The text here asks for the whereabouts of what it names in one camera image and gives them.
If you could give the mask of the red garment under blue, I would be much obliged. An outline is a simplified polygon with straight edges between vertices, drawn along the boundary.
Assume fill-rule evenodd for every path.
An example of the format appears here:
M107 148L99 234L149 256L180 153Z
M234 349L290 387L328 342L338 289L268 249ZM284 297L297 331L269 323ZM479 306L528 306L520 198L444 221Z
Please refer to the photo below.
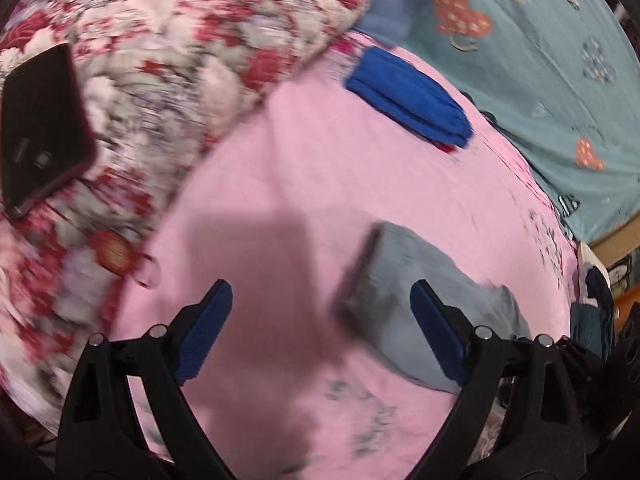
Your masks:
M455 145L443 144L443 143L440 143L440 142L435 142L434 143L434 147L438 148L439 150L441 150L442 152L444 152L446 154L450 154L450 153L453 153L453 152L457 151L457 147Z

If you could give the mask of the navy white garment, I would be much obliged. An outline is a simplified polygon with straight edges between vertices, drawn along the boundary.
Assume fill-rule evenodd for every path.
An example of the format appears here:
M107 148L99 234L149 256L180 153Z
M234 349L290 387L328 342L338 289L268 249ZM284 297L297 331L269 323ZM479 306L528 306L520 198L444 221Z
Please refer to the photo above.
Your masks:
M613 307L611 283L604 264L583 242L578 245L577 257L578 301L593 307Z

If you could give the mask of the grey pants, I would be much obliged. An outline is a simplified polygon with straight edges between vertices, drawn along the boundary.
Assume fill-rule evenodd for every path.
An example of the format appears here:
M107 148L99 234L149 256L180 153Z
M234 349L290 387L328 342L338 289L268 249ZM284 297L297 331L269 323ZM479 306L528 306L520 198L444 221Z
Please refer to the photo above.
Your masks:
M415 232L372 224L337 293L350 332L410 382L457 393L470 377L466 359L475 327L501 339L528 338L510 289L486 286Z

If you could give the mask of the pink bedspread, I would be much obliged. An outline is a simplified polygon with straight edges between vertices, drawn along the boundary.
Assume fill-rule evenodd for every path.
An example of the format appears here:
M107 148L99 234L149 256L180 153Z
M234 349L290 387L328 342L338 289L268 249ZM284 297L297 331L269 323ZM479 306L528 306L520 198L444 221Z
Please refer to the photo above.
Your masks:
M413 385L346 333L333 300L374 222L413 230L474 282L506 286L530 330L570 329L575 249L526 160L458 93L473 126L446 153L347 91L329 50L190 175L112 335L142 335L214 281L233 307L184 393L241 479L401 479L452 397Z

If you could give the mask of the dark teal folded clothes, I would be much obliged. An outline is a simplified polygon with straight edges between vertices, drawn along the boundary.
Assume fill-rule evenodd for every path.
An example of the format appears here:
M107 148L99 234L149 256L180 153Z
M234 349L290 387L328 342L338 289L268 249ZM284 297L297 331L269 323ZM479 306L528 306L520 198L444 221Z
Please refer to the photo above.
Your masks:
M605 362L614 346L614 310L574 302L570 306L570 338Z

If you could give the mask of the wooden bed frame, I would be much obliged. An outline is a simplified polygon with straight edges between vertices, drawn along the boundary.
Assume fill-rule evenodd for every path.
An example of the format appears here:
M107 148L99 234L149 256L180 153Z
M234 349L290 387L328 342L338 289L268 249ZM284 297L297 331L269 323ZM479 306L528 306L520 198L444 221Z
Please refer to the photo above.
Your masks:
M640 245L640 214L636 214L615 232L589 245L592 252L607 268L626 258Z

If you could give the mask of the floral red white quilt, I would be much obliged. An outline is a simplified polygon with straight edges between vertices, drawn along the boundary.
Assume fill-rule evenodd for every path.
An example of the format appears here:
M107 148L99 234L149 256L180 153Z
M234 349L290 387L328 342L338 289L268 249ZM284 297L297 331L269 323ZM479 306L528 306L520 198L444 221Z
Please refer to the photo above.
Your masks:
M12 0L11 70L72 54L96 161L21 220L1 194L1 385L57 430L88 337L108 330L145 247L204 154L372 0Z

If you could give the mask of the teal patterned sheet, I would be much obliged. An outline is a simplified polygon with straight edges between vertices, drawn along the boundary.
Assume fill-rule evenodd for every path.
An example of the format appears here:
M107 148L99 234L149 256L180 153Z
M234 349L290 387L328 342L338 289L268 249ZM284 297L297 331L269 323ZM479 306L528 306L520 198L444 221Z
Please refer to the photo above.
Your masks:
M639 62L605 0L432 0L406 48L526 158L574 237L639 210Z

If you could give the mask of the blue folded garment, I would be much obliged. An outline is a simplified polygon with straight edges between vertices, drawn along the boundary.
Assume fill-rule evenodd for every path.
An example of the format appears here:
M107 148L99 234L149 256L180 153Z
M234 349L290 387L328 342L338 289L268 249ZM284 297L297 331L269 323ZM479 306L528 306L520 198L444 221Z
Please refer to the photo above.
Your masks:
M398 125L448 150L466 148L472 138L465 111L437 81L381 48L363 52L345 88Z

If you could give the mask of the black smartphone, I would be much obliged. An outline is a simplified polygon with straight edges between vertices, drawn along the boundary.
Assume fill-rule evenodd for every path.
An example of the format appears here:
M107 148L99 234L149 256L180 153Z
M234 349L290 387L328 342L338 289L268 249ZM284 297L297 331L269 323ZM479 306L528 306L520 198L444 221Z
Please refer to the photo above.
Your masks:
M1 92L1 194L11 220L82 177L97 150L67 44L9 72Z

